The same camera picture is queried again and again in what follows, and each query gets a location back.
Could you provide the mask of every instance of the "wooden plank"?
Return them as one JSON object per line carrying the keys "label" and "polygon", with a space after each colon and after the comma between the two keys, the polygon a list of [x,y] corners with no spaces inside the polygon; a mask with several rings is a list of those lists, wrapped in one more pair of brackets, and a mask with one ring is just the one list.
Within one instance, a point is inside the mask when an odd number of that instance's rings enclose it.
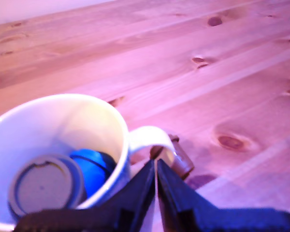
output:
{"label": "wooden plank", "polygon": [[[238,188],[237,194],[227,197],[227,188]],[[254,206],[289,210],[290,135],[198,189],[198,193],[220,207]]]}
{"label": "wooden plank", "polygon": [[[215,4],[211,13],[225,8],[243,7],[247,3],[256,1],[257,0],[245,0],[241,2],[230,2],[228,0],[223,0],[219,2],[219,4]],[[176,9],[183,5],[190,6],[190,8],[182,7],[177,14],[185,15],[185,17],[180,17],[176,14],[161,14],[159,17],[151,17],[150,15],[139,12],[140,9],[144,10],[144,8],[150,8],[153,11],[157,8],[165,8],[167,11],[170,7]],[[118,33],[121,32],[121,30],[118,30],[118,27],[122,27],[125,30],[127,24],[140,21],[140,24],[138,26],[136,25],[134,30],[131,30],[131,32],[133,31],[135,33],[144,30],[145,27],[148,26],[159,27],[167,23],[170,24],[200,17],[204,13],[204,11],[202,11],[204,6],[208,6],[208,3],[192,2],[189,0],[181,1],[180,3],[176,1],[153,1],[151,3],[137,1],[133,4],[128,4],[126,2],[125,5],[112,7],[110,9],[107,8],[101,11],[97,11],[96,8],[91,7],[91,11],[93,12],[90,14],[72,14],[57,20],[54,18],[52,21],[46,18],[46,22],[44,21],[44,17],[42,17],[40,20],[41,23],[37,23],[37,20],[34,22],[29,20],[28,22],[20,23],[21,25],[19,23],[14,24],[18,25],[17,27],[6,25],[6,30],[0,27],[0,54],[11,51],[17,52],[29,47],[62,41],[63,39],[71,37],[77,39],[77,36],[83,34],[91,35],[91,38],[95,39],[97,34],[98,38],[101,38],[99,34],[102,33],[104,35],[102,41],[104,41],[105,38],[109,38],[109,30],[115,31],[118,35]]]}
{"label": "wooden plank", "polygon": [[[244,6],[237,7],[233,10],[238,10],[238,8],[244,8]],[[263,25],[268,26],[269,24],[277,24],[283,19],[290,18],[290,5],[287,5],[286,8],[282,9],[282,13],[285,14],[283,14],[283,17],[280,17],[277,20],[263,20]],[[17,53],[15,51],[8,51],[7,54],[5,54],[4,56],[0,56],[0,76],[1,79],[5,80],[5,76],[15,76],[15,73],[17,73],[17,67],[18,69],[23,69],[26,65],[34,65],[38,62],[44,63],[44,67],[42,67],[43,70],[47,70],[52,67],[51,70],[54,71],[56,69],[58,70],[66,68],[71,65],[75,66],[78,63],[101,59],[106,56],[111,56],[115,53],[126,52],[140,47],[144,47],[149,44],[159,43],[161,41],[164,41],[165,39],[171,39],[179,35],[183,36],[185,34],[203,30],[204,25],[206,25],[206,18],[207,17],[197,18],[185,21],[183,23],[163,27],[161,29],[150,28],[149,26],[153,24],[152,22],[142,21],[133,26],[129,25],[129,27],[122,28],[123,30],[120,30],[120,34],[118,34],[118,28],[115,28],[113,31],[108,30],[106,33],[104,32],[98,34],[95,32],[94,34],[88,34],[83,37],[75,36],[71,39],[65,40],[65,42],[60,41],[57,43],[48,43],[45,46],[38,46],[30,50],[25,50],[23,52]],[[246,21],[247,19],[245,18],[241,21],[238,21],[237,24],[232,25],[230,23],[226,23],[226,26],[224,28],[238,28],[237,31],[239,31],[239,25],[242,25],[246,27],[246,29],[257,29],[253,27],[253,23],[250,25],[243,25],[243,22]],[[136,31],[136,28],[144,30],[145,27],[147,27],[147,30],[154,29],[154,31],[142,31],[141,34],[134,34],[127,37],[127,35],[129,35],[129,31]],[[208,35],[206,34],[205,36],[209,37],[211,33],[211,30],[208,30]],[[199,34],[191,34],[190,37],[192,36],[199,37]],[[105,41],[105,38],[112,38],[112,40]],[[30,74],[31,76],[37,76],[36,73],[30,72]]]}

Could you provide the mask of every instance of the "blue object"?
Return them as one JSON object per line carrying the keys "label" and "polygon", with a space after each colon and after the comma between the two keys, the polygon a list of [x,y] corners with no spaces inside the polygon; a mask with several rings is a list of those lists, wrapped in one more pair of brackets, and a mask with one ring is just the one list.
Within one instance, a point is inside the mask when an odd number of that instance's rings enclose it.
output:
{"label": "blue object", "polygon": [[92,196],[102,187],[116,167],[113,158],[103,152],[81,149],[72,152],[70,157],[83,172],[87,197]]}

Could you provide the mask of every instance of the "wall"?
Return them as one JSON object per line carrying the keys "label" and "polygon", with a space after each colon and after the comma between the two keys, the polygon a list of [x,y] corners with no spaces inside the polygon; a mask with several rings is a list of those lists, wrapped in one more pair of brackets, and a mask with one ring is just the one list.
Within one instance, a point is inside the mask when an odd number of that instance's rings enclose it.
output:
{"label": "wall", "polygon": [[0,0],[0,24],[111,0]]}

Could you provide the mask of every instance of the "bottle cap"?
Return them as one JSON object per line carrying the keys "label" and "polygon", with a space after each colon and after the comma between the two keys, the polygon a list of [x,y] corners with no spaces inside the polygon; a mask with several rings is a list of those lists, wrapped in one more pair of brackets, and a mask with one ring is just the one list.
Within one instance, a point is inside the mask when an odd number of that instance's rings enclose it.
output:
{"label": "bottle cap", "polygon": [[71,158],[40,156],[14,177],[9,205],[17,217],[43,209],[74,208],[84,200],[84,192],[82,172]]}

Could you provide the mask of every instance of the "wood grain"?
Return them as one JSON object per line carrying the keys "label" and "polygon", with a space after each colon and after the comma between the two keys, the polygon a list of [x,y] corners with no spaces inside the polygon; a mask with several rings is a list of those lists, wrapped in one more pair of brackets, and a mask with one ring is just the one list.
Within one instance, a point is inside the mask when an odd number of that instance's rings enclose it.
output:
{"label": "wood grain", "polygon": [[[187,184],[217,206],[290,210],[290,0],[118,0],[0,25],[0,115],[57,93],[177,134]],[[153,219],[163,231],[157,199]]]}

